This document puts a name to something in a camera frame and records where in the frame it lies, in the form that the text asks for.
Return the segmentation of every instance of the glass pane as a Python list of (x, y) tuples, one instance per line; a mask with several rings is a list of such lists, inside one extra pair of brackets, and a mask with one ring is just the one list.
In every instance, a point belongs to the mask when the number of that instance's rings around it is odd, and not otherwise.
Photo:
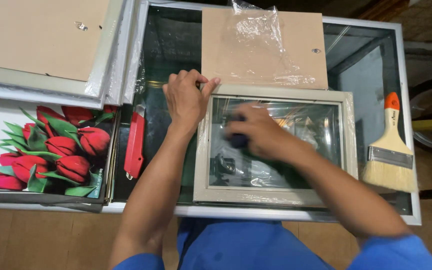
[[(223, 187), (266, 187), (310, 189), (291, 166), (253, 156), (235, 149), (224, 135), (231, 111), (241, 98), (213, 98), (209, 185)], [(282, 128), (313, 146), (322, 156), (341, 166), (339, 105), (259, 100)]]
[[(161, 86), (171, 73), (181, 69), (201, 71), (201, 18), (202, 12), (150, 6), (144, 33), (142, 54), (146, 70), (146, 92), (135, 97), (135, 104), (147, 106), (144, 165), (151, 161), (159, 149), (171, 120)], [(398, 58), (394, 30), (323, 23), (326, 63), (330, 90), (352, 92), (356, 118), (356, 145), (358, 170), (366, 163), (367, 147), (371, 140), (384, 131), (382, 121), (384, 96), (396, 92), (401, 98)], [(120, 129), (118, 162), (123, 163), (127, 145), (127, 130), (131, 120), (131, 107), (125, 106)], [(150, 114), (162, 113), (160, 116)], [(404, 134), (402, 113), (399, 119), (400, 135)], [(192, 139), (185, 157), (179, 205), (193, 205), (196, 141)], [(136, 181), (126, 179), (123, 166), (118, 166), (114, 198), (126, 201)], [(392, 193), (384, 196), (401, 214), (411, 214), (411, 195)], [(291, 206), (261, 206), (236, 203), (199, 203), (201, 206), (298, 209)]]

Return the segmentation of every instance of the table surface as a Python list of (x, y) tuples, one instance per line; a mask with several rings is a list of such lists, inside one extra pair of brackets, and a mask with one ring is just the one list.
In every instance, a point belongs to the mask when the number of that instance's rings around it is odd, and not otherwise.
[[(135, 95), (135, 104), (146, 107), (143, 169), (152, 160), (166, 135), (171, 118), (167, 110), (162, 85), (171, 73), (179, 70), (201, 71), (202, 12), (193, 9), (175, 9), (150, 6), (144, 33), (143, 68), (138, 78), (141, 93)], [(356, 126), (358, 170), (361, 175), (367, 159), (368, 145), (384, 131), (384, 97), (396, 92), (401, 99), (401, 83), (396, 49), (395, 31), (392, 29), (324, 23), (324, 43), (330, 90), (353, 93)], [(118, 142), (117, 164), (124, 162), (132, 106), (122, 108)], [(404, 136), (403, 113), (398, 129)], [(189, 143), (184, 160), (180, 206), (218, 206), (244, 209), (274, 209), (327, 212), (326, 208), (278, 206), (238, 203), (193, 202), (196, 139)], [(117, 167), (113, 202), (125, 202), (136, 184), (125, 176), (123, 166)], [(411, 194), (395, 192), (384, 194), (401, 215), (412, 215)]]

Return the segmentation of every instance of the person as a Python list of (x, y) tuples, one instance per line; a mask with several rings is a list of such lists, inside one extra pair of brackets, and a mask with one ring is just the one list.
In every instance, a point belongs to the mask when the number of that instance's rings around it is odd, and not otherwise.
[[(201, 91), (196, 82), (206, 83)], [(172, 122), (124, 207), (109, 269), (164, 269), (163, 236), (179, 196), (186, 148), (219, 82), (181, 70), (163, 85)], [(264, 107), (246, 103), (236, 113), (246, 120), (230, 122), (228, 134), (245, 134), (256, 156), (294, 166), (345, 229), (366, 239), (348, 269), (432, 270), (421, 239), (378, 194), (280, 128)], [(183, 218), (177, 249), (181, 270), (333, 269), (280, 221)]]

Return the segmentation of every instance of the wooden floor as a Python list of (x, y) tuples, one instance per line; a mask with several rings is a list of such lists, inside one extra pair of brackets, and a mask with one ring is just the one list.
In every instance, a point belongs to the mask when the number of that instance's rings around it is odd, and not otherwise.
[[(432, 154), (416, 150), (421, 189), (432, 188)], [(432, 253), (432, 200), (421, 201), (423, 226), (413, 227)], [(0, 270), (103, 270), (120, 215), (0, 210)], [(284, 222), (312, 251), (345, 269), (358, 253), (356, 239), (339, 224)], [(178, 265), (177, 220), (167, 231), (163, 260)]]

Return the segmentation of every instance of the beige frame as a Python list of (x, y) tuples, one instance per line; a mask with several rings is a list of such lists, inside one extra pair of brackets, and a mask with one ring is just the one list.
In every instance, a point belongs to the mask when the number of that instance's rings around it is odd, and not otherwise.
[(321, 206), (323, 203), (313, 190), (209, 186), (209, 158), (213, 98), (297, 101), (299, 103), (334, 104), (339, 107), (341, 134), (341, 167), (358, 178), (353, 95), (350, 92), (290, 89), (267, 86), (220, 84), (213, 92), (206, 115), (199, 123), (198, 146), (194, 169), (193, 201), (238, 203), (269, 203), (284, 205)]
[(62, 94), (102, 97), (102, 83), (109, 64), (115, 29), (123, 11), (123, 0), (110, 0), (99, 38), (93, 68), (88, 81), (78, 81), (42, 74), (0, 68), (0, 84), (27, 89), (54, 91)]

